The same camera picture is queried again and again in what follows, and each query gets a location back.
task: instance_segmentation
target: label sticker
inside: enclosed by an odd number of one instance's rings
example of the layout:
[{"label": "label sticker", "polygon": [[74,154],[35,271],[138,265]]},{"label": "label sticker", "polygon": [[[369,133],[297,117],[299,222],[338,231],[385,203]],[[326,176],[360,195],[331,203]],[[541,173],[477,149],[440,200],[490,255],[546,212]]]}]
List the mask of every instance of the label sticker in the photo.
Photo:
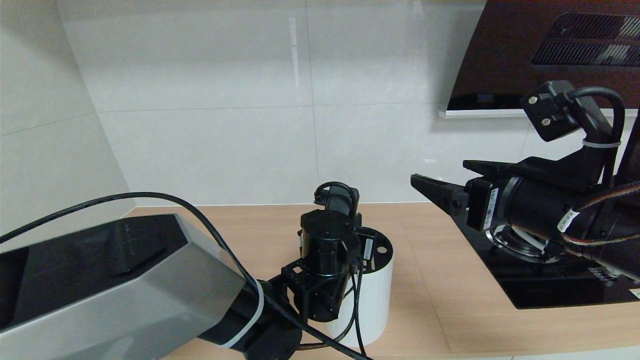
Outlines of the label sticker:
[{"label": "label sticker", "polygon": [[569,225],[571,225],[573,219],[578,216],[578,214],[579,213],[576,213],[574,210],[567,211],[558,223],[558,230],[560,230],[561,233],[565,232],[569,228]]},{"label": "label sticker", "polygon": [[367,238],[367,242],[364,245],[364,259],[371,260],[371,250],[373,249],[373,239]]},{"label": "label sticker", "polygon": [[484,217],[484,229],[488,229],[491,226],[491,220],[493,220],[493,210],[495,210],[495,203],[498,199],[498,189],[491,190],[489,194],[489,205],[486,207],[486,216]]}]

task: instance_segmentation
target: stove burner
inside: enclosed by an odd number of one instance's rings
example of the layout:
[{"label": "stove burner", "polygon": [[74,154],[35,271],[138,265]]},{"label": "stove burner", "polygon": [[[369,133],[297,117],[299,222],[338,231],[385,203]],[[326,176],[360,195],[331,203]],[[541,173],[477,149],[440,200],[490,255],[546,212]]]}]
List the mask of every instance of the stove burner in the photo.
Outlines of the stove burner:
[{"label": "stove burner", "polygon": [[549,264],[560,260],[545,253],[545,240],[508,225],[487,230],[486,237],[498,249],[530,263]]}]

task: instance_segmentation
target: white cylindrical base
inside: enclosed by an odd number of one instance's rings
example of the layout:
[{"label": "white cylindrical base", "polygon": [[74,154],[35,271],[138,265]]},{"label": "white cylindrical base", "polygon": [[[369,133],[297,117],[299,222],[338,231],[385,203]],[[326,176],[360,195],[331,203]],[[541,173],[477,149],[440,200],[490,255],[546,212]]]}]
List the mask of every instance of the white cylindrical base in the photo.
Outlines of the white cylindrical base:
[{"label": "white cylindrical base", "polygon": [[[387,327],[394,258],[395,256],[392,256],[384,268],[362,276],[358,316],[360,319],[360,334],[362,335],[363,345],[368,345],[376,341]],[[353,314],[353,295],[354,292],[352,291],[342,300],[338,319],[326,325],[328,334],[332,338],[340,335],[349,324],[349,320]],[[358,346],[355,323],[340,343],[348,347]]]}]

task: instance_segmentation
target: vent grille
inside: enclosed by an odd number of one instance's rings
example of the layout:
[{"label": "vent grille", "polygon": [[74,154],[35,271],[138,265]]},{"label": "vent grille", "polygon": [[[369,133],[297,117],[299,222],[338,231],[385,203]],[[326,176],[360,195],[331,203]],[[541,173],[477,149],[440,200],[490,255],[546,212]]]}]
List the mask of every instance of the vent grille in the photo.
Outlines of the vent grille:
[{"label": "vent grille", "polygon": [[640,67],[640,17],[563,14],[549,29],[532,63]]}]

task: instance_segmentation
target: barcode label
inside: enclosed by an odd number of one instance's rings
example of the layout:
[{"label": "barcode label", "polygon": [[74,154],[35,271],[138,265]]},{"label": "barcode label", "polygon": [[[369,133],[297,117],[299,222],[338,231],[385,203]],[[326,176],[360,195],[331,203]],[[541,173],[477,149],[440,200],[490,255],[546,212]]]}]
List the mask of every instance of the barcode label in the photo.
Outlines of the barcode label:
[{"label": "barcode label", "polygon": [[491,190],[491,194],[489,194],[489,205],[486,207],[486,216],[484,217],[484,230],[487,230],[491,226],[493,210],[495,210],[495,203],[497,199],[498,189]]},{"label": "barcode label", "polygon": [[367,238],[367,242],[364,244],[364,259],[371,260],[371,250],[373,249],[373,239]]}]

